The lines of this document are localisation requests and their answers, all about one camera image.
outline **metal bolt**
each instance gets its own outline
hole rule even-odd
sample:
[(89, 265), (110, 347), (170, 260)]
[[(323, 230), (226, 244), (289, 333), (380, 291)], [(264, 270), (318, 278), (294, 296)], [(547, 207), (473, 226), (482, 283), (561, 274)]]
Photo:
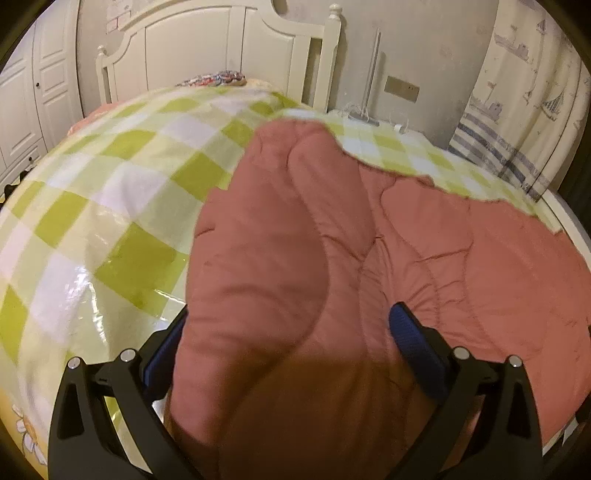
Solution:
[(521, 365), (523, 365), (523, 360), (521, 358), (519, 358), (517, 355), (511, 355), (509, 357), (509, 363), (513, 367), (519, 368)]
[(458, 360), (468, 360), (470, 358), (470, 352), (467, 348), (457, 346), (453, 349), (453, 356)]
[(75, 370), (79, 366), (80, 366), (80, 359), (77, 356), (70, 358), (70, 360), (68, 361), (68, 368), (70, 370)]
[(131, 362), (135, 358), (135, 350), (132, 348), (128, 348), (127, 350), (123, 350), (121, 355), (119, 356), (124, 362)]

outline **white headboard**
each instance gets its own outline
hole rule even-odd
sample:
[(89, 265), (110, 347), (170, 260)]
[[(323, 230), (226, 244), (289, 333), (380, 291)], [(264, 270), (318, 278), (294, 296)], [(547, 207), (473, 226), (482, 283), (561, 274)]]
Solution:
[(119, 49), (99, 47), (96, 72), (101, 103), (129, 100), (148, 90), (174, 86), (202, 73), (239, 70), (266, 80), (300, 101), (310, 41), (322, 40), (314, 109), (326, 112), (342, 9), (330, 7), (325, 25), (292, 22), (272, 0), (163, 0), (123, 27)]

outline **green and white checkered sheet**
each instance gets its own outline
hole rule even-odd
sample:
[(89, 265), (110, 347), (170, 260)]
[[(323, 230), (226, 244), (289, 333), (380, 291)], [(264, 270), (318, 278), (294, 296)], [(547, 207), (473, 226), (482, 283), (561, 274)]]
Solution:
[(314, 110), (286, 109), (280, 118), (300, 118), (324, 123), (349, 154), (382, 170), (403, 175), (429, 176), (435, 185), (450, 193), (476, 200), (505, 200), (528, 215), (537, 216), (551, 230), (552, 221), (521, 189), (470, 163), (435, 147), (424, 135), (394, 131), (383, 122), (373, 127), (363, 122)]
[(68, 358), (139, 348), (184, 304), (193, 229), (254, 130), (298, 104), (235, 87), (175, 88), (66, 139), (0, 213), (0, 389), (46, 442)]

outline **sailboat print curtain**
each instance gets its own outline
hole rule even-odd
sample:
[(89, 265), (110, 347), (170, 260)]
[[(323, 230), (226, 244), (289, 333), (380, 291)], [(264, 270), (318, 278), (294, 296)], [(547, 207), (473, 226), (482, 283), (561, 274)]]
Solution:
[(535, 0), (499, 0), (482, 70), (449, 151), (538, 200), (576, 148), (591, 79)]

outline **white wardrobe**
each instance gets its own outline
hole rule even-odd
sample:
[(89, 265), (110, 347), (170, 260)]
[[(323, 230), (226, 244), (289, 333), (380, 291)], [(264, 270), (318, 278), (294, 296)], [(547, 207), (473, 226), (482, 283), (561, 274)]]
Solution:
[(78, 9), (79, 0), (55, 0), (0, 73), (2, 190), (82, 119), (76, 74)]

